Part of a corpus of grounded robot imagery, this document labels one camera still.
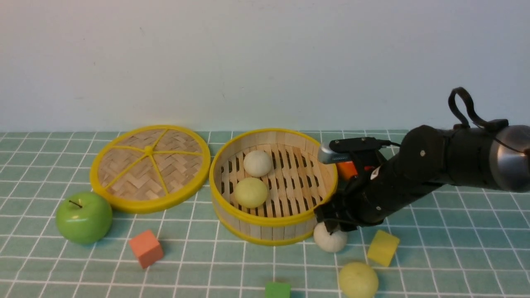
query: apple stem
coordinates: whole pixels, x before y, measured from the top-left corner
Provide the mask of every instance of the apple stem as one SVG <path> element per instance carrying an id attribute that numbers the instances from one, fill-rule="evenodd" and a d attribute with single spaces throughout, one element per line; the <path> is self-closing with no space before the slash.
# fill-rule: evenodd
<path id="1" fill-rule="evenodd" d="M 83 208 L 83 206 L 79 205 L 79 204 L 76 203 L 76 202 L 73 202 L 73 201 L 71 201 L 71 200 L 68 200 L 68 202 L 70 202 L 70 203 L 72 203 L 72 204 L 74 204 L 74 205 L 77 205 L 79 208 Z"/>

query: bamboo steamer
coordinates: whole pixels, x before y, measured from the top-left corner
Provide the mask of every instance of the bamboo steamer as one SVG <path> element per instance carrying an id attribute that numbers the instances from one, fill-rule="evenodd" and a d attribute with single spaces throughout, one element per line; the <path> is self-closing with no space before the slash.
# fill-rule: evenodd
<path id="1" fill-rule="evenodd" d="M 90 182 L 112 208 L 146 214 L 190 198 L 209 168 L 208 144 L 198 134 L 178 126 L 146 126 L 107 144 L 94 159 Z"/>
<path id="2" fill-rule="evenodd" d="M 327 202 L 337 189 L 334 164 L 317 160 L 320 144 L 309 136 L 286 129 L 260 129 L 226 143 L 216 154 L 209 181 L 214 210 L 233 234 L 252 243 L 280 246 L 310 237 L 316 225 L 313 210 Z M 260 179 L 269 197 L 257 208 L 240 206 L 233 195 L 237 183 L 250 177 L 243 159 L 252 150 L 263 150 L 273 160 L 273 170 Z"/>

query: orange component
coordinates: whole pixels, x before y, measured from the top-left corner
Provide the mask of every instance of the orange component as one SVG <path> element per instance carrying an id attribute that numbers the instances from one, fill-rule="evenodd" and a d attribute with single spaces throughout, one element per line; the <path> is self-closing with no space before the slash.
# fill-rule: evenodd
<path id="1" fill-rule="evenodd" d="M 162 246 L 151 230 L 147 230 L 129 240 L 132 252 L 145 269 L 164 257 Z"/>
<path id="2" fill-rule="evenodd" d="M 353 161 L 339 162 L 337 164 L 337 170 L 341 179 L 348 181 L 351 177 L 357 175 L 357 169 Z"/>

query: green cube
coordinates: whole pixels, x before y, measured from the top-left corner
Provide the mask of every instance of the green cube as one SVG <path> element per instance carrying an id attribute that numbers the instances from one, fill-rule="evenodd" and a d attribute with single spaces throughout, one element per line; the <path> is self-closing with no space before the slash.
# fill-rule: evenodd
<path id="1" fill-rule="evenodd" d="M 291 285 L 286 283 L 267 283 L 265 298 L 290 298 Z"/>

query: green tile pattern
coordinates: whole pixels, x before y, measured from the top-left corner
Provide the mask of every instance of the green tile pattern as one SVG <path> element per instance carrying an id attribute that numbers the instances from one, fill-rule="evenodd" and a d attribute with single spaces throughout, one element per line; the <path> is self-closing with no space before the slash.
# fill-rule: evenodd
<path id="1" fill-rule="evenodd" d="M 303 131 L 319 142 L 374 136 L 401 142 L 404 130 Z M 214 156 L 244 132 L 197 132 Z M 96 245 L 65 241 L 53 219 L 61 199 L 91 190 L 90 166 L 120 132 L 0 133 L 0 296 L 2 297 L 264 297 L 268 282 L 291 295 L 344 298 L 337 273 L 366 261 L 378 229 L 401 239 L 389 268 L 374 266 L 376 298 L 530 296 L 530 194 L 444 186 L 352 232 L 336 254 L 313 239 L 285 247 L 251 244 L 219 224 L 209 183 L 164 212 L 116 212 Z M 398 152 L 382 150 L 386 157 Z M 127 245 L 151 229 L 165 257 L 142 270 Z"/>

